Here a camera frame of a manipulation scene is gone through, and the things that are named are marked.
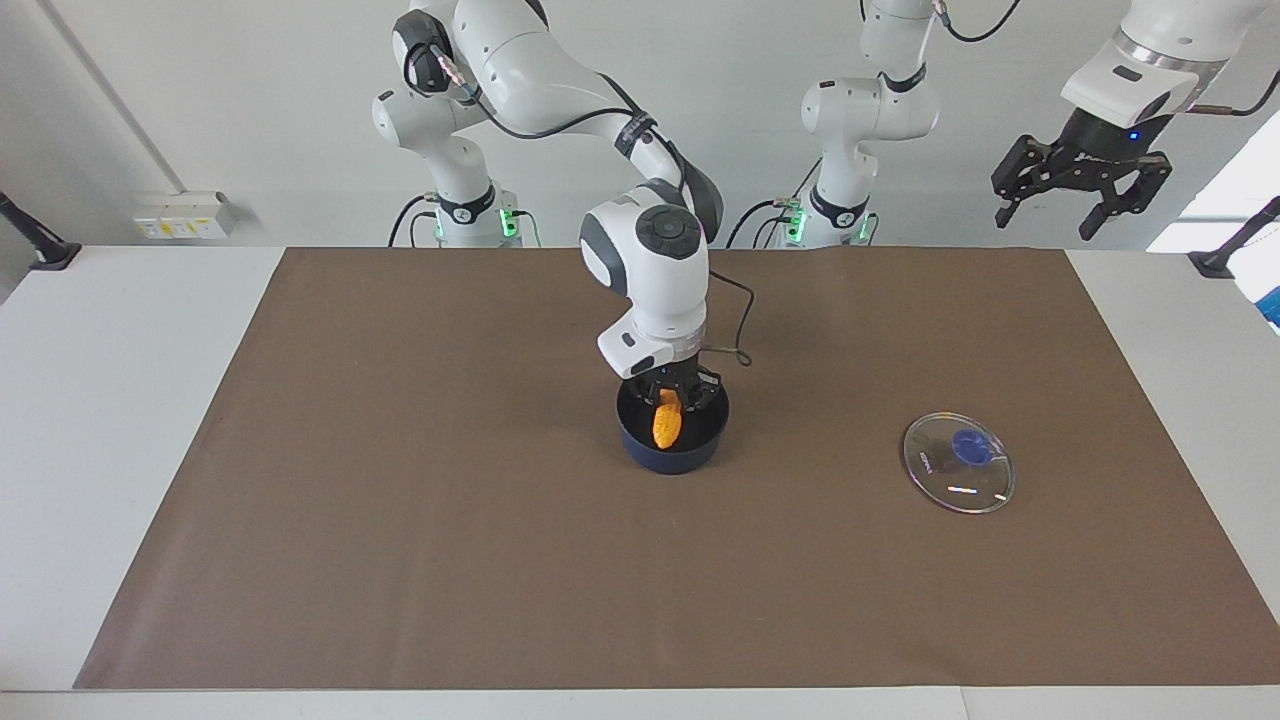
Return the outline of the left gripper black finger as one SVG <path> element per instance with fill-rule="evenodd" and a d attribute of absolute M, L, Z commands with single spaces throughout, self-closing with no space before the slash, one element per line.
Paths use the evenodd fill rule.
<path fill-rule="evenodd" d="M 1101 200 L 1080 223 L 1080 240 L 1089 242 L 1114 218 L 1142 214 L 1155 200 L 1172 164 L 1165 152 L 1152 152 L 1129 161 L 1088 161 L 1080 172 L 1085 191 L 1096 191 Z"/>
<path fill-rule="evenodd" d="M 991 174 L 991 184 L 1000 200 L 995 224 L 1005 229 L 1020 204 L 1053 190 L 1066 190 L 1075 168 L 1076 145 L 1061 138 L 1042 143 L 1030 135 L 1014 141 Z"/>

